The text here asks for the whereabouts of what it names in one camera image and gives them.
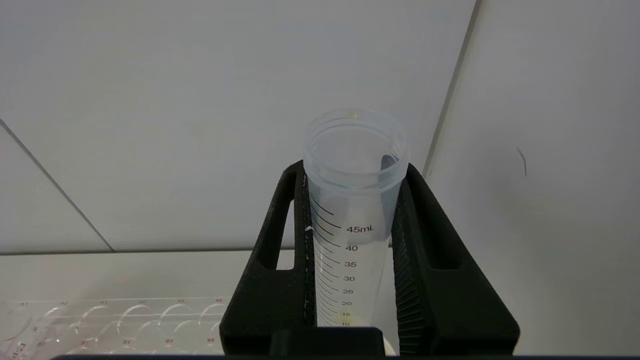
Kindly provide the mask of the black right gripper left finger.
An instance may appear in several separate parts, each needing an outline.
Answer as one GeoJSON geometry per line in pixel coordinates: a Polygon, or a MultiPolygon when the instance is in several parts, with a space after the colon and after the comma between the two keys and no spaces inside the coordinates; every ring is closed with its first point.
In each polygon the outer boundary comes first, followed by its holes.
{"type": "Polygon", "coordinates": [[[262,228],[219,325],[227,356],[262,356],[272,335],[317,324],[314,239],[302,161],[279,178],[262,228]],[[294,264],[278,269],[288,211],[294,210],[294,264]]]}

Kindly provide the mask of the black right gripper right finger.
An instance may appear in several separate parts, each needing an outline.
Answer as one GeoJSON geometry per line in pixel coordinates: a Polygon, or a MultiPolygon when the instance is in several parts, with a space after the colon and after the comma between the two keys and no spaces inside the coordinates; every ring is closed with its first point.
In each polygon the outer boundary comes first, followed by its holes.
{"type": "Polygon", "coordinates": [[[519,324],[410,164],[391,228],[402,356],[510,356],[519,324]]]}

